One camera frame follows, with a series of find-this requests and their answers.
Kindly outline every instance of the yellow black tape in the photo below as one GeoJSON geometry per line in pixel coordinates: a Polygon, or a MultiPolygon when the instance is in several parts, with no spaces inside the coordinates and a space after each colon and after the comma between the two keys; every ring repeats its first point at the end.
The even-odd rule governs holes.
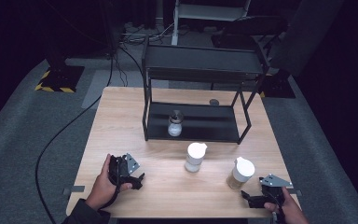
{"type": "Polygon", "coordinates": [[[48,74],[50,74],[50,70],[46,71],[46,73],[43,74],[39,83],[34,88],[36,91],[63,91],[63,92],[75,92],[76,91],[75,88],[69,88],[69,87],[43,86],[43,81],[48,77],[48,74]]]}

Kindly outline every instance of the black cable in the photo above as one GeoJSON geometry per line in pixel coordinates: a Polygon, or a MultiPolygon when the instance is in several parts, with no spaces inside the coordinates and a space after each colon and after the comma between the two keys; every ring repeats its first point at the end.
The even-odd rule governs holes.
{"type": "Polygon", "coordinates": [[[139,66],[138,62],[136,62],[136,60],[132,57],[132,55],[130,55],[126,50],[124,50],[123,48],[120,49],[122,49],[128,56],[130,56],[130,58],[132,58],[132,60],[136,63],[136,66],[138,66],[139,72],[141,72],[141,76],[143,77],[144,73],[142,72],[142,68],[141,66],[139,66]]]}
{"type": "MultiPolygon", "coordinates": [[[[113,74],[113,58],[111,58],[110,61],[110,77],[109,80],[106,84],[106,86],[109,86],[110,81],[112,79],[112,74],[113,74]]],[[[52,214],[50,213],[50,211],[48,210],[48,206],[46,205],[46,202],[43,198],[42,195],[42,191],[40,189],[39,186],[39,178],[38,178],[38,171],[39,171],[39,163],[42,159],[43,154],[45,153],[46,149],[48,149],[48,147],[50,146],[50,144],[57,138],[58,135],[60,135],[60,133],[62,133],[69,125],[71,125],[75,120],[77,120],[78,118],[80,118],[80,116],[82,116],[84,113],[86,113],[93,105],[95,105],[100,99],[101,99],[102,95],[100,95],[98,97],[98,99],[96,99],[94,101],[94,103],[92,103],[91,105],[89,105],[89,107],[87,107],[86,109],[84,109],[80,114],[78,114],[74,119],[72,119],[69,123],[67,123],[63,128],[61,128],[51,139],[50,141],[48,141],[48,143],[45,145],[45,147],[43,148],[42,152],[40,153],[39,157],[37,158],[37,162],[36,162],[36,167],[34,169],[34,179],[35,179],[35,183],[36,183],[36,189],[37,189],[37,193],[39,195],[39,199],[43,204],[43,207],[45,208],[46,213],[48,214],[48,218],[50,219],[52,224],[56,224],[54,217],[52,216],[52,214]]]]}
{"type": "Polygon", "coordinates": [[[133,31],[133,32],[131,32],[128,36],[126,36],[126,37],[123,39],[123,42],[130,41],[130,37],[131,37],[132,35],[134,35],[134,34],[140,32],[140,31],[143,30],[143,29],[144,29],[144,26],[143,26],[143,25],[139,26],[136,31],[133,31]]]}
{"type": "Polygon", "coordinates": [[[123,87],[127,87],[128,84],[129,84],[129,82],[128,82],[128,80],[127,80],[127,74],[126,74],[123,70],[121,70],[121,68],[120,68],[120,63],[118,62],[118,53],[116,53],[116,58],[115,58],[114,55],[113,55],[113,58],[115,59],[115,62],[116,62],[116,68],[117,68],[118,72],[120,73],[120,76],[119,76],[119,77],[120,77],[120,79],[121,79],[121,82],[123,83],[123,87]]]}
{"type": "MultiPolygon", "coordinates": [[[[158,27],[156,27],[158,32],[156,34],[150,35],[149,42],[159,41],[160,44],[163,44],[162,38],[166,37],[165,34],[169,34],[172,32],[172,29],[173,29],[172,26],[173,26],[173,23],[167,29],[165,29],[163,32],[160,32],[158,27]]],[[[123,41],[121,42],[124,46],[125,46],[125,44],[139,46],[145,42],[144,37],[136,37],[136,38],[130,39],[130,36],[124,38],[123,41]]]]}

